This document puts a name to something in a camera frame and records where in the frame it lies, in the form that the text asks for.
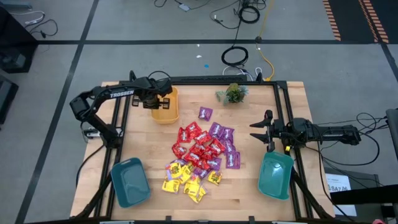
small potted plant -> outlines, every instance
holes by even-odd
[[[243,102],[244,96],[248,94],[248,89],[246,86],[239,86],[237,83],[229,84],[226,91],[216,91],[216,97],[219,102],[221,102],[221,97],[225,96],[223,100],[224,106],[228,103],[239,103]]]

teal bowl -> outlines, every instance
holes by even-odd
[[[150,197],[148,180],[138,158],[116,164],[111,170],[111,175],[120,207],[128,208]]]
[[[258,186],[260,192],[279,200],[287,200],[293,164],[294,161],[290,156],[267,152],[260,170]]]

gray floor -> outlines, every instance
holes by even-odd
[[[48,18],[57,20],[60,31],[52,39],[79,39],[92,1],[51,2],[36,1],[34,10],[43,10]],[[225,2],[213,1],[202,9],[182,12],[171,0],[160,9],[148,0],[102,0],[88,39],[232,39],[233,30],[226,30],[208,18],[211,10]],[[263,38],[332,40],[322,2],[306,2],[277,1]],[[186,3],[194,6],[199,1],[187,0]],[[230,14],[231,9],[227,9],[217,16],[233,26],[236,18]],[[260,23],[245,24],[239,31],[239,39],[253,39],[260,26]],[[25,221],[63,219],[70,213],[76,170],[85,150],[79,123],[68,105],[71,98],[103,81],[125,80],[130,70],[138,77],[154,70],[164,70],[172,76],[220,75],[225,67],[220,55],[229,46],[85,45]],[[249,50],[246,68],[254,73],[255,67],[261,67],[265,75],[269,74],[271,70],[255,46],[243,46]],[[386,109],[398,105],[398,83],[379,45],[273,44],[259,47],[275,66],[274,80],[304,82],[314,123],[355,119],[360,112],[381,117]],[[389,48],[397,58],[398,46],[389,45]],[[40,45],[29,73],[3,74],[20,88],[0,131],[0,142],[5,142],[0,147],[3,170],[0,178],[7,180],[0,185],[1,223],[13,223],[16,219],[75,50],[76,45]],[[227,59],[240,57],[231,54]],[[381,146],[379,159],[368,166],[344,167],[344,170],[378,174],[382,184],[398,184],[398,162],[388,130],[372,136]],[[338,144],[324,151],[330,159],[347,163],[369,161],[375,153],[374,143],[366,138],[356,147]]]

candy pile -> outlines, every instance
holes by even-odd
[[[208,121],[212,112],[212,109],[201,107],[199,118]],[[216,122],[209,131],[202,131],[196,122],[180,128],[177,142],[172,146],[178,159],[165,166],[167,176],[162,189],[177,194],[180,184],[185,184],[183,192],[199,203],[208,192],[202,181],[207,176],[207,180],[213,184],[218,185],[221,181],[222,159],[218,157],[221,153],[226,156],[227,169],[240,168],[241,155],[233,144],[233,133],[233,128],[223,127]],[[194,144],[189,151],[180,145],[192,140]]]

yellow cable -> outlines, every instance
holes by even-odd
[[[261,37],[262,33],[264,32],[264,29],[266,28],[266,21],[267,21],[267,18],[268,18],[268,14],[269,14],[269,11],[271,10],[271,8],[274,6],[274,2],[275,2],[275,0],[271,0],[271,3],[269,4],[269,6],[267,8],[266,14],[264,15],[264,20],[262,21],[262,26],[261,26],[259,37]],[[261,52],[260,48],[258,47],[257,43],[256,43],[256,48],[260,52],[262,59],[264,59],[269,64],[269,66],[271,66],[271,69],[272,69],[271,76],[268,77],[268,78],[265,78],[264,81],[267,81],[267,82],[271,81],[271,78],[275,74],[275,68],[272,65],[272,63],[264,56],[264,54],[262,54],[262,52]]]

